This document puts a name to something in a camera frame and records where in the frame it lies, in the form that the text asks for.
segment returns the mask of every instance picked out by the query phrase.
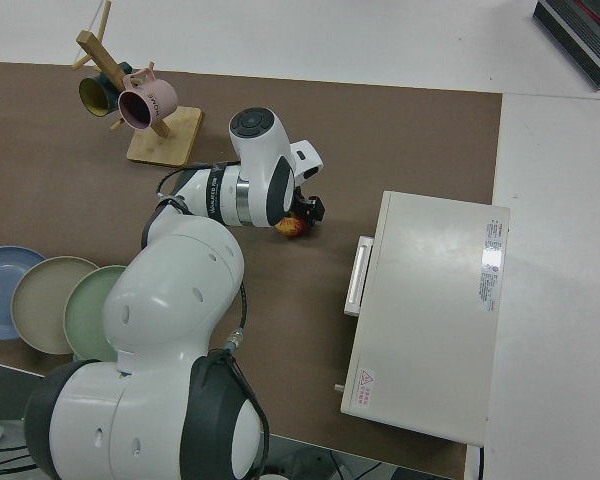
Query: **white table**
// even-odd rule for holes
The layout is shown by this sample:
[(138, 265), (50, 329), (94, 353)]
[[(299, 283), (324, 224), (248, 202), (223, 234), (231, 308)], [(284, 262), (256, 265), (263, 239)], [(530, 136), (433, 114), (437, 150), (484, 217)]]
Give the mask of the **white table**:
[[(1, 1), (0, 61), (72, 63), (98, 4)], [(511, 233), (485, 478), (600, 479), (600, 92), (534, 5), (116, 0), (105, 45), (166, 70), (505, 93), (493, 201)]]

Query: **orange object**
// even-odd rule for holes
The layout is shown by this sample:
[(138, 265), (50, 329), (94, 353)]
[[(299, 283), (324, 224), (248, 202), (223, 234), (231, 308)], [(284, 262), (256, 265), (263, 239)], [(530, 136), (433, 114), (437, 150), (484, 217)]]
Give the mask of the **orange object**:
[(295, 213), (290, 213), (276, 224), (276, 230), (285, 237), (299, 237), (308, 230), (309, 224), (296, 216)]

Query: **wooden base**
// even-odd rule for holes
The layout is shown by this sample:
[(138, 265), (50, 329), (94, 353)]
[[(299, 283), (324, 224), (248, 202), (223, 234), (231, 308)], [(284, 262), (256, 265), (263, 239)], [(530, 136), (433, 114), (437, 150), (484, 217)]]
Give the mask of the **wooden base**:
[(136, 130), (127, 151), (129, 160), (168, 167), (186, 165), (198, 128), (202, 123), (202, 110), (178, 107), (164, 119), (164, 122), (170, 129), (167, 138), (159, 137), (150, 128)]

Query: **blue plate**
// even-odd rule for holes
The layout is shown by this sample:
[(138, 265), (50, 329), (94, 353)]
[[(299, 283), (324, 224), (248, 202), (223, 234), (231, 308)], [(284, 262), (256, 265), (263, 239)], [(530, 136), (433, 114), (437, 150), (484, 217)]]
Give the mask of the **blue plate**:
[(11, 318), (11, 297), (24, 274), (43, 260), (42, 255), (28, 248), (0, 247), (0, 340), (19, 337)]

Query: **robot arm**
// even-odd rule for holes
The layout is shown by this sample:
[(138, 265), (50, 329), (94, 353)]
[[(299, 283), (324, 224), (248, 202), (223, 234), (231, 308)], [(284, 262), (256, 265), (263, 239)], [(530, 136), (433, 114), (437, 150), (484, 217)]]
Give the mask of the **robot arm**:
[(252, 465), (261, 424), (266, 457), (268, 426), (232, 356), (240, 329), (209, 352), (244, 271), (224, 225), (275, 225), (322, 161), (309, 142), (289, 144), (266, 109), (236, 115), (230, 135), (240, 163), (184, 171), (105, 302), (104, 331), (117, 362), (64, 365), (32, 394), (25, 437), (50, 477), (259, 477), (266, 458), (259, 469)]
[(290, 144), (280, 119), (260, 107), (236, 114), (229, 134), (240, 161), (185, 169), (145, 227), (143, 246), (153, 222), (178, 211), (223, 225), (271, 227), (302, 203), (301, 210), (309, 207), (309, 220), (322, 220), (324, 208), (319, 199), (306, 201), (299, 194), (300, 185), (323, 167), (308, 141)]

